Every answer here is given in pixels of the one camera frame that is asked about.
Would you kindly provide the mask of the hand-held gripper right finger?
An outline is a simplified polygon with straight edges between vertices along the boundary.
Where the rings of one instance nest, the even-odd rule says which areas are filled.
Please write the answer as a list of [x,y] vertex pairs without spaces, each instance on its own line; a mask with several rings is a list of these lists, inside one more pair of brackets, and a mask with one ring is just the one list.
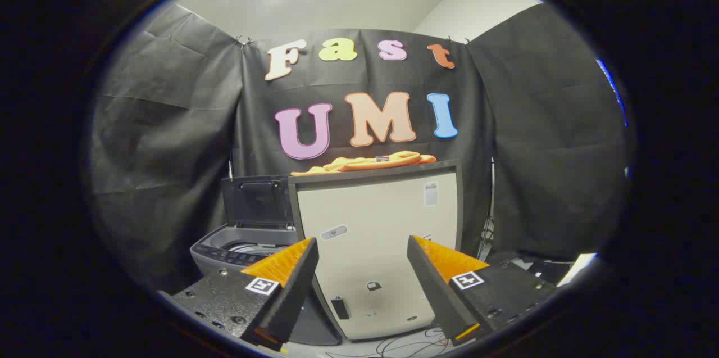
[[513,262],[487,264],[415,235],[408,238],[407,259],[435,322],[455,347],[505,330],[557,289]]

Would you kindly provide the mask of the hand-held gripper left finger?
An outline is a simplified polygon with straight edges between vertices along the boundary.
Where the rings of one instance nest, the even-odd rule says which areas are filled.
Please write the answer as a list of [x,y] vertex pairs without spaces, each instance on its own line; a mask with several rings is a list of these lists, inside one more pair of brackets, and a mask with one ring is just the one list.
[[159,296],[183,319],[252,351],[281,351],[295,327],[319,261],[306,238],[248,268],[218,268],[177,294]]

